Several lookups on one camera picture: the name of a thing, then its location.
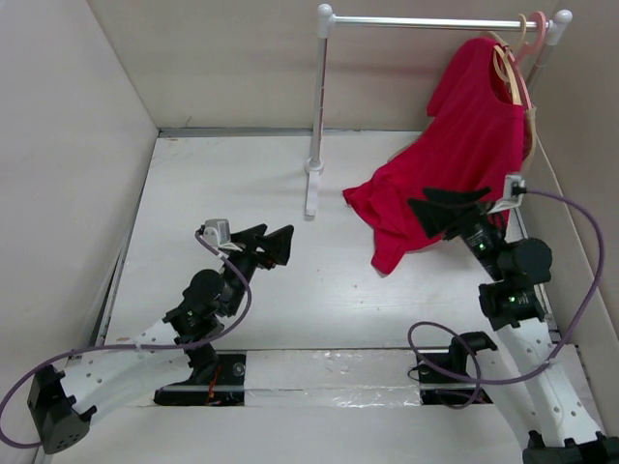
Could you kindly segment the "red t shirt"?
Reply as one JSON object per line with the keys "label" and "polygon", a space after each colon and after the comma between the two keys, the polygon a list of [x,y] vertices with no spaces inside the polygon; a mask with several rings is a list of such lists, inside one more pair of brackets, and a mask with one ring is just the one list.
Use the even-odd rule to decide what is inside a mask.
{"label": "red t shirt", "polygon": [[408,206],[425,188],[502,196],[506,175],[525,155],[525,109],[510,98],[493,66],[500,50],[489,37],[465,42],[449,63],[428,104],[422,135],[363,184],[347,188],[345,202],[373,230],[371,264],[390,274],[410,251],[434,244]]}

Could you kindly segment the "beige plastic hanger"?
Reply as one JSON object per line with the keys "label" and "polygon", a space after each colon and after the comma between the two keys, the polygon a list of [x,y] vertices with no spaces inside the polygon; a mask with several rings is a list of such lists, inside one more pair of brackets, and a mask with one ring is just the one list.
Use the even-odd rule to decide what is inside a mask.
{"label": "beige plastic hanger", "polygon": [[496,41],[492,55],[493,67],[497,76],[505,83],[512,103],[521,105],[525,110],[528,110],[531,108],[532,103],[514,56],[514,52],[519,51],[525,42],[527,33],[526,16],[519,14],[518,21],[520,24],[520,37],[515,45],[508,44],[493,31],[486,32],[486,35]]}

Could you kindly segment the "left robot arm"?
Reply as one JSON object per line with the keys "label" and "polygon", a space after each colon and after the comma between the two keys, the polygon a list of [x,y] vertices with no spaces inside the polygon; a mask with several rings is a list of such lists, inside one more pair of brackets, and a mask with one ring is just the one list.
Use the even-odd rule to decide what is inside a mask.
{"label": "left robot arm", "polygon": [[180,303],[129,341],[91,347],[77,364],[48,364],[34,374],[27,406],[44,453],[76,445],[96,422],[147,392],[214,379],[219,358],[212,343],[230,331],[223,319],[245,318],[253,275],[288,263],[293,234],[291,224],[231,232],[225,218],[205,220],[194,236],[221,261],[219,269],[197,272]]}

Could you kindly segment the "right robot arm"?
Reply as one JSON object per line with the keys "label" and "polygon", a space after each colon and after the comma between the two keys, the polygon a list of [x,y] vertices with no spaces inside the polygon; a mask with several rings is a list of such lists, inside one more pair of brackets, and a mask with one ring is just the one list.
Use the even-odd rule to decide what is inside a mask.
{"label": "right robot arm", "polygon": [[431,370],[484,391],[512,429],[525,463],[615,463],[618,439],[607,436],[587,412],[557,360],[563,345],[553,343],[536,294],[550,281],[552,253],[542,240],[508,242],[492,216],[517,207],[527,193],[516,176],[506,179],[501,199],[489,190],[456,192],[425,188],[411,199],[430,238],[460,237],[492,282],[479,287],[479,303],[494,334],[454,334],[447,361]]}

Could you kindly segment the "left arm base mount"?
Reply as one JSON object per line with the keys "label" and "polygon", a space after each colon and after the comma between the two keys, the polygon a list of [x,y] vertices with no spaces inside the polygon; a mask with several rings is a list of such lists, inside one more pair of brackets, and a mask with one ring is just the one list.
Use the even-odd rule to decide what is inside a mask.
{"label": "left arm base mount", "polygon": [[170,407],[244,406],[247,354],[218,351],[216,363],[195,369],[188,380],[157,389],[154,403]]}

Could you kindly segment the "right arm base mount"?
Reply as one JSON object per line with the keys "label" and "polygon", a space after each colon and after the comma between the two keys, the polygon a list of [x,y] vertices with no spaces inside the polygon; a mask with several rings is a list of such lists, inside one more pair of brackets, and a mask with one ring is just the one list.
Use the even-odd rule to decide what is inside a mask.
{"label": "right arm base mount", "polygon": [[[467,371],[468,367],[474,368],[474,363],[456,338],[453,338],[448,346],[423,348],[421,353],[445,370],[462,376],[475,374],[475,371],[471,373]],[[462,409],[468,401],[472,404],[492,403],[483,389],[476,392],[474,384],[463,383],[438,372],[428,366],[419,356],[416,357],[416,362],[417,364],[409,369],[408,377],[418,383],[423,405],[442,405],[452,409]]]}

